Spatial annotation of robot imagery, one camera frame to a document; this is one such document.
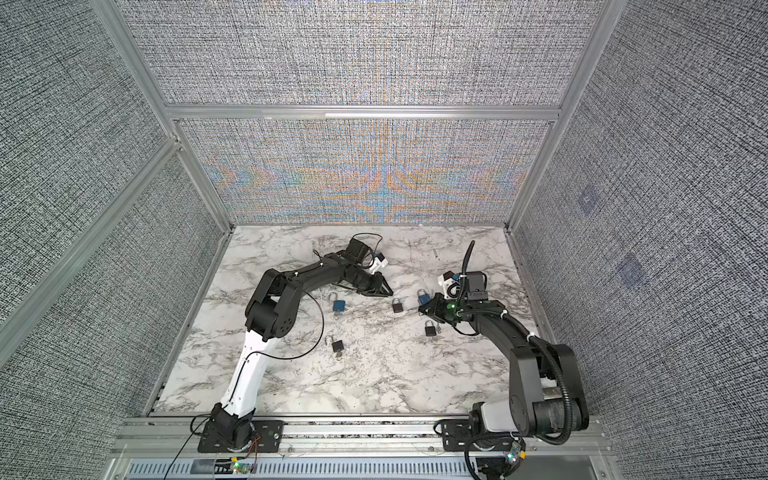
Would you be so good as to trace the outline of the green circuit board left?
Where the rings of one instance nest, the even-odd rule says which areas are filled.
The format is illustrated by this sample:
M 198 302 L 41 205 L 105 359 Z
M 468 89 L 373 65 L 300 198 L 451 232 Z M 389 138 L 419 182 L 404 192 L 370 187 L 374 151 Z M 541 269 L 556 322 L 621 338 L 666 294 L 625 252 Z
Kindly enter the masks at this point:
M 255 474 L 257 460 L 255 458 L 231 458 L 231 470 L 235 475 L 248 475 Z

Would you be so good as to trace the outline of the green circuit board right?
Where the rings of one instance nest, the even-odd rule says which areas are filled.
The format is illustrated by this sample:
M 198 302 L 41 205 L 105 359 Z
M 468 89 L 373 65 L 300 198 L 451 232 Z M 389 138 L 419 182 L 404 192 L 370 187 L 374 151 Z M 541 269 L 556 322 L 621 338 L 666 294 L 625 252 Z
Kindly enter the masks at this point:
M 513 442 L 510 446 L 510 450 L 504 457 L 505 469 L 510 471 L 518 469 L 526 459 L 526 456 L 526 445 L 522 441 Z

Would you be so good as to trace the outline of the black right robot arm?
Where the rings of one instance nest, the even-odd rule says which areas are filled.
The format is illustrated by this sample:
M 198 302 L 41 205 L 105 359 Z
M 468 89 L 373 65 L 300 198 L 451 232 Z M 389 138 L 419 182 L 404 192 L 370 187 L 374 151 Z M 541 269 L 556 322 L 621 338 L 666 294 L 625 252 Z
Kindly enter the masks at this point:
M 436 293 L 420 303 L 419 313 L 453 328 L 468 323 L 509 363 L 508 397 L 475 404 L 471 434 L 512 433 L 562 445 L 587 429 L 589 410 L 573 350 L 542 339 L 490 299 L 485 273 L 460 273 L 457 284 L 456 296 Z

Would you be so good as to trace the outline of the green circuit board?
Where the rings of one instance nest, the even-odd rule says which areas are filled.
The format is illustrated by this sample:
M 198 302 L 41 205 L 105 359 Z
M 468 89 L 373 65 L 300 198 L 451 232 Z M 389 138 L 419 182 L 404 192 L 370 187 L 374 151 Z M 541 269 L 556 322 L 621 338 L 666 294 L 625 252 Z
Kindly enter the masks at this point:
M 257 460 L 255 458 L 231 458 L 231 470 L 235 475 L 248 475 L 255 474 Z
M 504 457 L 505 469 L 510 471 L 518 469 L 526 459 L 526 456 L 526 445 L 522 441 L 513 442 L 510 446 L 510 450 Z

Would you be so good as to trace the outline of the blue padlock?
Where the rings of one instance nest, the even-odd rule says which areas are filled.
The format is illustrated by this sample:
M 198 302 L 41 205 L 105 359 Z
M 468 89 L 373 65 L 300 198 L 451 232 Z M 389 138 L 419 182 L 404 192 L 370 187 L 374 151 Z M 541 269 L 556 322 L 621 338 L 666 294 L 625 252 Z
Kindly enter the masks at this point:
M 339 315 L 346 311 L 346 301 L 339 297 L 337 292 L 331 292 L 329 294 L 329 301 L 332 306 L 332 311 Z
M 419 289 L 417 291 L 417 299 L 420 306 L 428 304 L 432 300 L 432 296 L 425 289 Z

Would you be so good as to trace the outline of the aluminium front rail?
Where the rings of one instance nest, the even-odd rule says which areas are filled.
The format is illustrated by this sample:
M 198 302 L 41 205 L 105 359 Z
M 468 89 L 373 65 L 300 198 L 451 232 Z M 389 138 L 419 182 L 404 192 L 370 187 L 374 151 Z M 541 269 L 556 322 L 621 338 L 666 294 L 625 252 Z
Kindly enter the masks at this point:
M 126 420 L 103 479 L 469 479 L 479 464 L 504 467 L 510 447 L 446 452 L 433 424 L 439 414 L 265 414 L 285 423 L 277 453 L 199 453 L 202 419 Z M 235 475 L 231 458 L 255 458 L 255 474 Z

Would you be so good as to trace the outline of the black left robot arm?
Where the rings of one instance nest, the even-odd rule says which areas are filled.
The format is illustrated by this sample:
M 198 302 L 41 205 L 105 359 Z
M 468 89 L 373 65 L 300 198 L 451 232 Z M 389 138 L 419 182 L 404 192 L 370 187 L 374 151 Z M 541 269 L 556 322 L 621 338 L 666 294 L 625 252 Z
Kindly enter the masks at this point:
M 388 259 L 376 246 L 355 235 L 344 249 L 319 255 L 308 266 L 267 270 L 246 305 L 246 335 L 240 357 L 225 394 L 202 424 L 197 451 L 239 454 L 253 448 L 256 440 L 264 437 L 257 432 L 253 416 L 267 363 L 302 357 L 272 353 L 277 341 L 293 329 L 301 301 L 314 300 L 313 291 L 338 283 L 364 297 L 391 297 L 393 290 L 382 273 L 387 265 Z

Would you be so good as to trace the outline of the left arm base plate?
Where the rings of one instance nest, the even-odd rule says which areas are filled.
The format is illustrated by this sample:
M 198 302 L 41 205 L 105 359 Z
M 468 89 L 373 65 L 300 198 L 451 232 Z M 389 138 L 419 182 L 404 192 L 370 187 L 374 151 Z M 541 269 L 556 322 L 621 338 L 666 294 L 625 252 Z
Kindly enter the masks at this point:
M 280 420 L 251 420 L 237 425 L 225 425 L 209 421 L 199 440 L 199 453 L 245 454 L 277 453 L 279 451 L 285 423 Z

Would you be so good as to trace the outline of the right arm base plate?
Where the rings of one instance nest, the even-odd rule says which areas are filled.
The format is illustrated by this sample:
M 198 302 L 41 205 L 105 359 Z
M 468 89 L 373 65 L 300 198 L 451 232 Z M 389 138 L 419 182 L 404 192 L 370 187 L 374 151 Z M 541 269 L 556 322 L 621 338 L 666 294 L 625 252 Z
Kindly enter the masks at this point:
M 439 437 L 446 452 L 462 452 L 466 446 L 470 451 L 498 451 L 498 441 L 493 439 L 473 440 L 478 435 L 468 420 L 441 419 L 433 424 L 433 431 Z

